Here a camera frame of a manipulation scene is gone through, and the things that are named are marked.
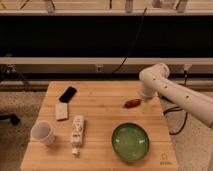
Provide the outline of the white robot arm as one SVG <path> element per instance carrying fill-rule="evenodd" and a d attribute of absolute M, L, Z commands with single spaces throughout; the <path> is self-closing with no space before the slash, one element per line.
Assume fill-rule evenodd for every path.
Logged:
<path fill-rule="evenodd" d="M 149 100 L 160 93 L 213 129 L 213 98 L 170 81 L 169 74 L 164 63 L 143 69 L 139 73 L 141 97 Z"/>

